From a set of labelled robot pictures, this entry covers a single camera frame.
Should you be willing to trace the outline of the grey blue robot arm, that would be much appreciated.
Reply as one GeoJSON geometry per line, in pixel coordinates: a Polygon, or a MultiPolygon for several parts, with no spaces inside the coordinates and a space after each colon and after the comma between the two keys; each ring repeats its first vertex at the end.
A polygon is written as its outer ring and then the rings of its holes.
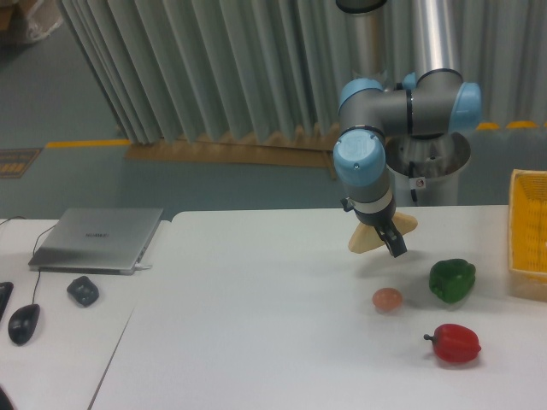
{"type": "Polygon", "coordinates": [[[411,4],[415,66],[390,88],[384,56],[385,3],[340,1],[353,51],[353,79],[338,103],[333,160],[359,221],[356,253],[406,251],[396,206],[452,205],[471,154],[466,134],[482,118],[481,91],[462,77],[450,1],[411,4]]]}

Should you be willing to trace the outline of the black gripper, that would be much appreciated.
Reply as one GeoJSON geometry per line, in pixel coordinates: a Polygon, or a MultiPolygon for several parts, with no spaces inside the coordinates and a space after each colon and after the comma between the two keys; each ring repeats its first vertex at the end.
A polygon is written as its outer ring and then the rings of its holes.
{"type": "Polygon", "coordinates": [[[377,202],[361,203],[347,197],[341,200],[345,212],[353,212],[356,217],[367,226],[375,227],[379,239],[388,248],[392,257],[397,258],[407,252],[403,235],[396,228],[392,220],[396,203],[393,197],[377,202]]]}

